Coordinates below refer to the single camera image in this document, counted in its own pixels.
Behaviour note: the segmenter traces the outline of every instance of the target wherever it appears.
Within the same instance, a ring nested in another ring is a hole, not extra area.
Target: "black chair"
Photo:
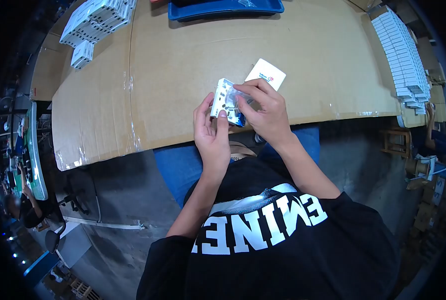
[[[82,213],[87,215],[87,214],[89,214],[88,210],[83,209],[83,207],[81,207],[81,205],[79,204],[79,202],[76,198],[77,195],[84,193],[85,190],[78,189],[76,192],[74,192],[73,187],[71,186],[70,178],[71,178],[70,175],[68,175],[66,177],[66,185],[63,188],[64,192],[68,195],[66,197],[64,197],[64,199],[62,201],[59,201],[58,205],[64,207],[64,206],[66,206],[66,203],[70,202],[71,209],[73,211],[77,212],[78,210],[80,210]]]
[[[63,218],[63,214],[61,213],[60,207],[57,206],[54,210],[54,213],[58,217],[58,221],[60,223],[63,223],[63,227],[60,229],[60,231],[58,231],[58,233],[51,230],[46,231],[46,235],[44,237],[44,244],[46,246],[46,249],[48,249],[48,251],[51,254],[56,252],[58,244],[60,243],[60,236],[66,229],[66,222]]]
[[[60,231],[58,231],[58,233],[51,231],[51,230],[47,231],[45,238],[44,238],[44,243],[45,243],[46,249],[48,249],[48,251],[52,254],[56,252],[56,249],[58,248],[58,244],[60,243],[61,234],[66,229],[66,222],[63,218],[63,214],[61,213],[59,206],[65,206],[66,203],[70,202],[71,208],[73,209],[73,211],[77,212],[78,210],[80,210],[82,213],[84,213],[86,215],[89,214],[88,210],[83,209],[81,207],[81,205],[79,204],[78,200],[76,199],[76,196],[81,193],[84,193],[85,190],[78,189],[76,192],[74,192],[73,187],[71,186],[70,177],[71,176],[69,176],[69,175],[66,177],[66,186],[64,186],[64,188],[63,188],[64,192],[68,195],[66,197],[64,197],[64,199],[62,201],[58,202],[58,206],[55,208],[55,211],[54,211],[54,213],[56,213],[56,216],[58,218],[58,222],[63,223],[63,227],[61,228]]]

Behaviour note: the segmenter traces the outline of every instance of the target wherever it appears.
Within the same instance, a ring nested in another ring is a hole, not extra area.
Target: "clear plastic wrap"
[[[256,5],[250,0],[238,0],[238,3],[244,5],[244,7],[256,7]]]

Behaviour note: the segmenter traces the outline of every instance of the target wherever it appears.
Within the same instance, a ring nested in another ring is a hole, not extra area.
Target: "right hand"
[[[255,111],[243,97],[238,96],[238,108],[257,134],[273,147],[291,139],[293,133],[290,129],[285,100],[266,80],[253,79],[243,84],[235,84],[233,87],[250,95],[261,105],[261,109]]]
[[[28,188],[28,185],[24,184],[21,188],[21,193],[27,197],[31,195],[31,190]]]

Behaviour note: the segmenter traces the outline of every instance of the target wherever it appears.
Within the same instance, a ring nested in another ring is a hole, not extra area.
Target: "white printed lettering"
[[[216,247],[212,247],[210,243],[201,244],[201,253],[204,255],[229,255],[230,249],[226,247],[226,228],[227,223],[225,216],[211,216],[204,226],[209,226],[212,223],[216,224],[215,230],[207,230],[206,237],[209,239],[216,239]]]
[[[318,213],[318,215],[312,215],[310,217],[311,224],[313,224],[313,226],[326,220],[328,215],[323,211],[321,204],[318,201],[318,198],[316,198],[315,196],[312,196],[312,195],[304,194],[304,195],[300,196],[300,199],[301,199],[301,201],[303,201],[303,199],[306,199],[306,202],[308,202],[309,199],[312,199],[312,201],[313,201],[312,204],[308,205],[309,213],[312,213],[314,211],[316,211],[316,213]]]
[[[291,210],[288,207],[288,198],[286,195],[276,200],[277,206],[280,208],[281,213],[283,214],[284,224],[286,225],[286,232],[288,236],[291,236],[296,229],[296,221],[298,216],[300,216],[304,224],[307,226],[311,226],[310,219],[308,218],[308,214],[304,210],[303,204],[300,206],[297,201],[292,201]]]
[[[193,244],[193,248],[191,249],[191,253],[198,253],[198,246],[196,246],[196,240],[195,243]]]
[[[255,250],[268,248],[268,244],[263,240],[261,235],[261,228],[258,224],[259,214],[258,211],[251,213],[245,213],[244,218],[250,223],[250,228],[246,226],[241,217],[237,214],[231,216],[231,224],[233,226],[234,240],[236,246],[234,246],[234,252],[249,252],[248,245],[244,243],[245,237],[250,245]]]
[[[280,229],[276,224],[275,216],[273,214],[274,209],[273,203],[270,203],[261,209],[263,215],[266,217],[269,232],[271,232],[270,241],[273,246],[285,240],[284,234],[280,232]]]

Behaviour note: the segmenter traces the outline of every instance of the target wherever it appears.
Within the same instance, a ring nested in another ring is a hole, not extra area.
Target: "blue jeans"
[[[300,143],[311,158],[319,161],[319,127],[316,126],[294,126],[293,133],[298,137]],[[156,164],[163,176],[168,189],[180,207],[186,193],[191,186],[200,178],[203,171],[201,156],[195,143],[187,142],[153,150]],[[274,169],[285,169],[280,155],[266,143],[258,155],[258,159],[267,163]]]

